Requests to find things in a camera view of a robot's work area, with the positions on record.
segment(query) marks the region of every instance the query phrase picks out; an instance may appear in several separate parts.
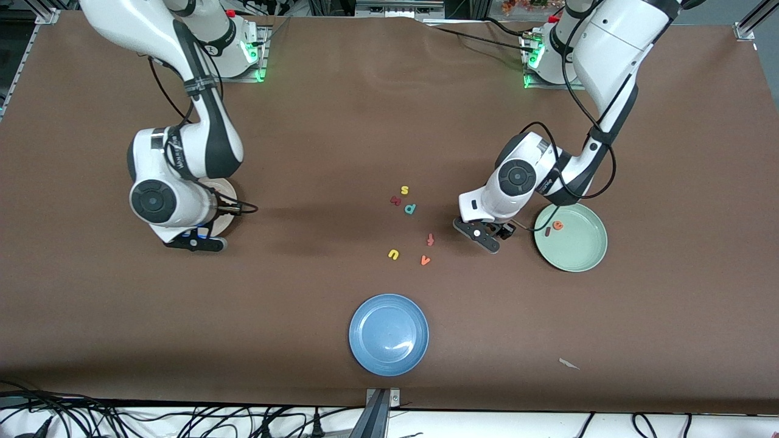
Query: black cable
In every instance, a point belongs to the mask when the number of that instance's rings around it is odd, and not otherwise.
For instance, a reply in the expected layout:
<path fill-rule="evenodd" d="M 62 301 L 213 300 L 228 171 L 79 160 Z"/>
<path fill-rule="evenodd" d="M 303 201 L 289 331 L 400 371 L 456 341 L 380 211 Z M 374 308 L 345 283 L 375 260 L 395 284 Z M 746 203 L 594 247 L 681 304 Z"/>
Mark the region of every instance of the black cable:
<path fill-rule="evenodd" d="M 527 32 L 528 30 L 533 30 L 532 27 L 526 30 L 511 30 L 508 27 L 503 26 L 503 23 L 499 22 L 497 19 L 494 19 L 490 16 L 486 16 L 482 18 L 481 21 L 489 21 L 490 23 L 495 24 L 497 27 L 499 27 L 500 30 L 502 30 L 503 32 L 506 32 L 507 34 L 513 35 L 515 37 L 521 37 L 522 33 Z"/>
<path fill-rule="evenodd" d="M 62 414 L 62 412 L 60 412 L 59 409 L 57 409 L 57 405 L 55 403 L 51 403 L 50 401 L 48 401 L 48 400 L 38 396 L 37 394 L 35 394 L 34 391 L 29 390 L 29 389 L 27 389 L 27 388 L 25 388 L 22 385 L 19 385 L 17 383 L 9 382 L 7 380 L 0 380 L 0 383 L 2 383 L 4 385 L 8 385 L 10 387 L 17 387 L 20 390 L 22 390 L 23 392 L 25 392 L 26 394 L 30 395 L 32 398 L 35 398 L 35 399 L 43 402 L 44 404 L 48 405 L 57 414 L 59 419 L 62 420 L 62 427 L 65 428 L 66 436 L 68 438 L 72 438 L 71 433 L 70 433 L 70 428 L 68 427 L 68 423 L 67 423 L 67 421 L 65 421 L 65 416 Z"/>
<path fill-rule="evenodd" d="M 203 412 L 201 412 L 201 414 L 204 414 L 209 409 L 213 409 L 211 412 L 209 412 L 209 414 L 216 414 L 217 412 L 219 412 L 220 410 L 222 410 L 224 408 L 205 408 L 205 409 L 203 409 Z M 197 421 L 193 421 L 193 420 L 195 420 L 195 418 L 197 418 L 197 417 L 194 415 L 194 412 L 193 412 L 192 418 L 187 422 L 187 424 L 184 425 L 182 430 L 179 431 L 177 438 L 186 438 L 186 437 L 188 437 L 189 434 L 192 433 L 193 430 L 195 430 L 195 428 L 197 427 L 198 424 L 200 424 L 201 422 L 204 422 L 208 418 L 208 415 L 202 415 L 202 416 L 200 416 L 200 418 L 197 419 Z"/>
<path fill-rule="evenodd" d="M 682 432 L 682 438 L 687 438 L 687 433 L 689 432 L 689 427 L 693 425 L 693 414 L 686 414 L 687 415 L 687 424 L 684 426 L 684 432 Z"/>
<path fill-rule="evenodd" d="M 459 5 L 457 5 L 457 7 L 456 7 L 456 8 L 455 8 L 455 9 L 452 11 L 452 13 L 451 13 L 451 14 L 449 14 L 449 16 L 448 16 L 448 17 L 446 17 L 446 19 L 451 19 L 451 18 L 452 18 L 452 17 L 453 17 L 455 14 L 457 14 L 457 11 L 459 11 L 459 10 L 460 10 L 460 8 L 462 8 L 462 7 L 463 7 L 463 5 L 465 4 L 465 2 L 467 2 L 467 0 L 463 0 L 462 2 L 460 2 L 460 4 L 459 4 Z"/>
<path fill-rule="evenodd" d="M 351 406 L 351 407 L 349 407 L 349 408 L 338 408 L 338 409 L 335 409 L 334 411 L 330 411 L 330 412 L 327 412 L 327 413 L 325 413 L 325 414 L 320 414 L 320 415 L 319 415 L 319 418 L 320 418 L 320 419 L 323 419 L 323 418 L 325 418 L 326 416 L 329 416 L 329 415 L 335 415 L 335 414 L 339 414 L 339 413 L 341 413 L 341 412 L 344 412 L 344 411 L 349 411 L 349 410 L 351 410 L 351 409 L 363 409 L 364 407 L 365 407 L 365 406 Z M 298 427 L 297 429 L 295 429 L 295 430 L 293 430 L 292 432 L 290 432 L 289 434 L 287 434 L 287 435 L 286 435 L 284 438 L 292 438 L 292 436 L 293 436 L 293 435 L 294 435 L 296 432 L 298 432 L 299 430 L 305 429 L 305 427 L 306 427 L 306 426 L 308 426 L 309 424 L 311 424 L 311 423 L 313 423 L 313 422 L 314 422 L 314 420 L 308 420 L 308 421 L 307 421 L 306 423 L 304 423 L 302 426 Z"/>
<path fill-rule="evenodd" d="M 597 8 L 603 0 L 598 0 L 596 2 L 593 2 L 593 4 L 590 6 L 590 8 L 587 11 L 584 11 L 583 14 L 585 16 L 589 16 L 595 8 Z M 566 88 L 568 89 L 568 93 L 573 98 L 573 101 L 576 102 L 576 105 L 579 106 L 579 109 L 582 110 L 584 115 L 587 116 L 588 119 L 590 119 L 590 122 L 592 122 L 592 126 L 597 127 L 598 129 L 601 129 L 600 124 L 598 124 L 597 120 L 595 120 L 595 117 L 590 114 L 590 112 L 584 107 L 584 104 L 579 100 L 579 97 L 576 95 L 576 93 L 573 92 L 573 88 L 571 87 L 571 81 L 568 79 L 568 69 L 566 68 L 566 64 L 568 64 L 568 54 L 571 52 L 571 41 L 573 41 L 573 36 L 576 34 L 576 31 L 579 29 L 579 26 L 584 23 L 584 20 L 579 20 L 578 23 L 573 27 L 571 30 L 571 34 L 568 36 L 568 40 L 566 41 L 566 45 L 562 47 L 562 56 L 560 57 L 562 59 L 562 78 L 566 82 Z"/>
<path fill-rule="evenodd" d="M 681 4 L 681 7 L 686 11 L 692 8 L 697 8 L 705 2 L 706 0 L 684 0 Z"/>
<path fill-rule="evenodd" d="M 156 421 L 159 421 L 161 419 L 165 419 L 167 417 L 192 415 L 191 412 L 168 412 L 167 414 L 162 414 L 162 415 L 158 415 L 156 417 L 150 418 L 150 419 L 145 419 L 145 418 L 139 417 L 139 416 L 137 416 L 135 414 L 131 414 L 129 412 L 119 412 L 118 414 L 119 415 L 124 415 L 125 417 L 129 417 L 129 418 L 131 418 L 131 419 L 133 419 L 133 420 L 135 420 L 137 422 L 156 422 Z M 209 416 L 209 418 L 212 418 L 212 419 L 223 419 L 223 418 L 244 419 L 244 418 L 248 418 L 248 417 L 262 417 L 263 414 L 252 414 L 252 413 L 248 413 L 248 414 L 245 414 L 245 415 L 236 415 L 236 414 L 215 415 L 214 414 L 214 415 L 208 415 L 208 416 Z"/>
<path fill-rule="evenodd" d="M 521 47 L 521 46 L 517 46 L 517 45 L 514 45 L 514 44 L 502 43 L 500 41 L 489 40 L 487 38 L 477 37 L 475 35 L 463 34 L 462 32 L 457 32 L 456 30 L 443 29 L 442 27 L 438 27 L 438 26 L 434 26 L 433 28 L 434 29 L 438 29 L 438 30 L 440 30 L 442 32 L 447 32 L 448 34 L 460 35 L 461 37 L 466 37 L 466 38 L 471 38 L 471 39 L 474 39 L 474 40 L 484 41 L 485 43 L 497 44 L 498 46 L 503 46 L 503 47 L 508 47 L 508 48 L 515 48 L 516 50 L 521 50 L 521 51 L 533 51 L 532 48 Z"/>
<path fill-rule="evenodd" d="M 652 423 L 649 422 L 649 419 L 644 414 L 635 413 L 630 417 L 630 422 L 633 424 L 633 428 L 636 430 L 636 432 L 643 438 L 649 438 L 649 436 L 646 436 L 643 434 L 643 432 L 641 432 L 641 429 L 638 428 L 638 424 L 636 424 L 636 418 L 639 417 L 641 417 L 647 423 L 647 426 L 649 426 L 649 430 L 652 432 L 652 438 L 657 438 L 657 434 L 654 431 L 654 427 L 652 427 Z"/>
<path fill-rule="evenodd" d="M 552 143 L 552 152 L 555 154 L 555 163 L 560 161 L 560 154 L 557 151 L 557 143 L 555 142 L 555 137 L 552 135 L 552 131 L 549 130 L 549 128 L 543 123 L 543 122 L 532 122 L 529 125 L 525 126 L 524 129 L 522 129 L 521 132 L 527 131 L 528 128 L 530 128 L 533 125 L 540 126 L 545 132 L 546 135 L 549 137 L 549 141 Z M 570 187 L 568 187 L 568 183 L 564 179 L 562 179 L 562 172 L 557 176 L 560 180 L 560 184 L 562 184 L 562 187 L 565 189 L 565 191 L 568 192 L 569 195 L 573 196 L 574 198 L 577 198 L 578 200 L 591 200 L 593 198 L 597 198 L 598 196 L 604 194 L 606 190 L 608 190 L 609 187 L 612 186 L 612 183 L 614 182 L 614 178 L 617 176 L 617 157 L 614 155 L 614 150 L 612 149 L 612 145 L 610 144 L 604 144 L 606 148 L 608 149 L 609 154 L 612 156 L 612 174 L 608 177 L 608 182 L 603 186 L 602 189 L 598 190 L 596 193 L 592 195 L 579 195 L 578 193 L 574 193 Z"/>
<path fill-rule="evenodd" d="M 224 101 L 224 83 L 222 83 L 222 74 L 219 73 L 219 67 L 217 67 L 217 62 L 213 60 L 213 56 L 206 50 L 206 45 L 198 40 L 200 43 L 200 48 L 202 48 L 203 52 L 208 56 L 208 59 L 211 61 L 211 65 L 213 65 L 214 72 L 217 73 L 217 79 L 219 80 L 219 98 Z"/>
<path fill-rule="evenodd" d="M 10 409 L 10 408 L 11 408 L 10 406 L 5 406 L 5 407 L 0 408 L 0 409 Z M 21 408 L 16 409 L 14 412 L 11 412 L 10 414 L 8 414 L 3 419 L 0 419 L 0 424 L 4 423 L 7 419 L 10 419 L 14 415 L 16 415 L 16 414 L 20 413 L 21 411 L 24 411 L 25 409 L 28 409 L 28 408 L 29 408 L 28 406 L 23 406 Z"/>
<path fill-rule="evenodd" d="M 206 432 L 203 432 L 203 434 L 200 436 L 200 438 L 207 438 L 214 430 L 217 430 L 221 427 L 227 426 L 224 424 L 228 419 L 233 418 L 234 415 L 237 415 L 241 411 L 248 411 L 250 409 L 249 406 L 246 406 L 244 408 L 236 409 L 232 414 L 225 415 L 224 418 L 219 420 L 219 422 L 215 425 L 213 425 L 210 429 L 208 429 Z M 238 436 L 238 429 L 235 430 L 235 435 Z"/>
<path fill-rule="evenodd" d="M 587 417 L 587 420 L 582 425 L 581 431 L 579 431 L 579 435 L 576 436 L 576 438 L 584 438 L 584 433 L 587 431 L 587 427 L 590 425 L 590 422 L 592 421 L 592 418 L 595 416 L 595 412 L 590 412 L 590 416 Z"/>
<path fill-rule="evenodd" d="M 549 217 L 546 219 L 546 222 L 539 228 L 528 228 L 528 227 L 522 225 L 521 223 L 519 223 L 518 221 L 515 221 L 514 219 L 511 220 L 511 223 L 515 224 L 515 225 L 519 225 L 520 228 L 524 229 L 525 231 L 529 231 L 531 233 L 535 233 L 536 231 L 543 230 L 544 228 L 546 228 L 547 225 L 549 225 L 549 222 L 551 222 L 552 218 L 555 216 L 555 214 L 557 214 L 557 210 L 560 210 L 560 206 L 559 205 L 555 206 L 555 210 L 552 211 L 552 214 L 549 215 Z"/>
<path fill-rule="evenodd" d="M 234 424 L 228 423 L 228 424 L 223 424 L 223 425 L 221 425 L 221 426 L 218 426 L 218 427 L 214 427 L 214 428 L 212 428 L 212 429 L 209 429 L 209 431 L 208 431 L 207 433 L 204 433 L 203 435 L 201 435 L 201 436 L 200 436 L 200 438 L 208 438 L 208 433 L 211 433 L 211 432 L 213 432 L 214 430 L 222 429 L 223 427 L 231 427 L 231 428 L 233 428 L 233 430 L 235 431 L 235 438 L 238 438 L 238 437 L 239 437 L 239 435 L 238 435 L 238 428 L 237 428 L 237 427 L 235 427 L 235 425 L 234 425 Z"/>
<path fill-rule="evenodd" d="M 189 111 L 187 112 L 187 116 L 189 116 L 189 112 L 192 111 L 192 106 L 189 106 Z M 184 120 L 182 120 L 182 123 L 179 123 L 178 126 L 174 127 L 173 129 L 176 129 L 177 131 L 182 127 L 182 124 L 184 123 Z M 235 214 L 236 216 L 240 216 L 242 214 L 252 214 L 257 213 L 259 211 L 259 207 L 254 205 L 253 203 L 248 203 L 246 201 L 237 200 L 235 198 L 229 197 L 223 193 L 218 192 L 214 187 L 209 187 L 208 185 L 203 184 L 202 182 L 198 181 L 197 178 L 194 177 L 188 177 L 184 176 L 176 166 L 171 161 L 171 157 L 169 155 L 169 151 L 171 149 L 171 140 L 174 136 L 172 136 L 170 133 L 168 134 L 167 141 L 165 142 L 164 146 L 164 156 L 165 156 L 165 162 L 168 166 L 170 166 L 171 169 L 176 171 L 178 173 L 178 176 L 181 177 L 181 179 L 185 179 L 190 182 L 194 182 L 195 184 L 199 185 L 200 187 L 204 188 L 206 191 L 214 194 L 215 196 L 219 196 L 220 198 L 224 198 L 228 201 L 231 201 L 232 203 L 236 203 L 240 206 L 240 210 Z M 244 210 L 243 207 L 249 207 L 251 210 Z"/>
<path fill-rule="evenodd" d="M 171 99 L 170 96 L 167 95 L 167 91 L 165 91 L 165 88 L 162 86 L 162 82 L 160 81 L 160 77 L 157 76 L 157 70 L 154 68 L 154 61 L 152 61 L 152 58 L 149 57 L 149 68 L 151 69 L 151 74 L 154 75 L 154 80 L 157 81 L 157 86 L 160 88 L 160 91 L 162 92 L 162 95 L 165 96 L 165 99 L 167 99 L 167 102 L 171 104 L 174 110 L 180 115 L 184 120 L 186 120 L 187 123 L 192 123 L 189 120 L 189 117 L 185 117 L 182 110 L 178 109 L 175 103 L 173 103 L 173 99 Z"/>

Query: blue plate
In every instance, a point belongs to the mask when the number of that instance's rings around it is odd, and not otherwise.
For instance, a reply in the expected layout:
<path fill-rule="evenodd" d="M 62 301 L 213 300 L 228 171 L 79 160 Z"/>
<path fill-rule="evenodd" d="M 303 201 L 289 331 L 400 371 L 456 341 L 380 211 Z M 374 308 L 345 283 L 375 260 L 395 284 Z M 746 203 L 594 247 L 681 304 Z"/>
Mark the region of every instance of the blue plate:
<path fill-rule="evenodd" d="M 429 338 L 425 314 L 402 295 L 377 295 L 363 302 L 349 326 L 354 358 L 384 377 L 411 371 L 425 355 Z"/>

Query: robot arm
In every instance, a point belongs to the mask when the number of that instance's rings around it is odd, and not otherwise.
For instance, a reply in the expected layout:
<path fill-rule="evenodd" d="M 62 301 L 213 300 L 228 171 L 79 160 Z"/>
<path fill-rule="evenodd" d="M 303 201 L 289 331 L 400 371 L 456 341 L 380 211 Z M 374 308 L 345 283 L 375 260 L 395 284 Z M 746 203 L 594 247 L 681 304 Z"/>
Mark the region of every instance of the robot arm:
<path fill-rule="evenodd" d="M 604 0 L 592 13 L 573 55 L 573 68 L 601 115 L 582 153 L 572 157 L 534 132 L 515 136 L 503 148 L 486 185 L 460 195 L 462 220 L 455 220 L 455 228 L 494 253 L 497 242 L 485 238 L 485 232 L 490 234 L 494 227 L 484 224 L 500 228 L 509 222 L 534 190 L 558 206 L 578 202 L 633 108 L 641 62 L 678 9 L 676 0 Z"/>
<path fill-rule="evenodd" d="M 562 76 L 562 54 L 566 53 L 566 69 L 568 78 L 574 80 L 576 72 L 573 69 L 571 60 L 573 59 L 574 48 L 584 28 L 590 22 L 591 14 L 587 11 L 592 6 L 593 0 L 569 0 L 562 11 L 562 17 L 557 23 L 546 23 L 541 27 L 541 43 L 543 52 L 532 62 L 528 63 L 528 68 L 534 70 L 543 80 L 554 83 L 564 84 L 565 79 Z M 566 42 L 571 33 L 576 28 L 576 33 L 571 37 L 571 44 L 566 49 Z"/>
<path fill-rule="evenodd" d="M 144 129 L 128 150 L 132 209 L 171 244 L 217 216 L 219 200 L 197 179 L 231 176 L 243 161 L 241 140 L 222 105 L 207 55 L 162 0 L 81 0 L 81 7 L 103 37 L 169 65 L 197 110 L 200 122 Z M 225 243 L 203 242 L 199 249 L 218 251 Z"/>
<path fill-rule="evenodd" d="M 219 70 L 218 76 L 240 76 L 258 62 L 251 43 L 257 25 L 240 16 L 228 17 L 219 0 L 163 0 L 203 44 Z"/>

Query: green plate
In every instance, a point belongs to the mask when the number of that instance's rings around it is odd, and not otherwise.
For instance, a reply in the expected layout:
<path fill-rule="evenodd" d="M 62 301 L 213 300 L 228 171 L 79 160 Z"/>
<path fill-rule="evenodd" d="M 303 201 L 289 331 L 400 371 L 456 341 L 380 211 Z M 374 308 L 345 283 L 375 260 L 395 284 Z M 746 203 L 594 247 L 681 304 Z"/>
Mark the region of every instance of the green plate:
<path fill-rule="evenodd" d="M 543 209 L 536 219 L 535 227 L 541 227 L 555 211 L 550 205 Z M 552 224 L 562 222 L 562 230 L 555 230 Z M 546 228 L 535 232 L 536 246 L 544 258 L 562 270 L 583 272 L 597 266 L 606 255 L 608 238 L 601 219 L 581 204 L 560 207 Z"/>

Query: brown table surface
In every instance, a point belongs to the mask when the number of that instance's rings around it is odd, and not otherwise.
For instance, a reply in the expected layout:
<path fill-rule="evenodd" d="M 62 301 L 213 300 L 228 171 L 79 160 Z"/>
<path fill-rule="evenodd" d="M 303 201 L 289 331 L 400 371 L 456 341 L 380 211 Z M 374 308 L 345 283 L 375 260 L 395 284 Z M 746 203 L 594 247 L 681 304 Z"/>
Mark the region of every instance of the brown table surface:
<path fill-rule="evenodd" d="M 0 375 L 94 397 L 346 405 L 400 387 L 423 408 L 779 412 L 779 117 L 757 54 L 728 27 L 675 26 L 638 83 L 616 182 L 585 203 L 608 253 L 569 274 L 527 233 L 491 256 L 451 225 L 529 121 L 580 147 L 566 92 L 525 90 L 513 49 L 411 19 L 293 19 L 265 83 L 224 86 L 232 181 L 261 210 L 226 252 L 189 253 L 127 201 L 127 144 L 178 116 L 145 59 L 64 12 L 0 124 Z M 389 202 L 402 185 L 413 216 Z M 381 378 L 347 328 L 391 292 L 431 339 Z"/>

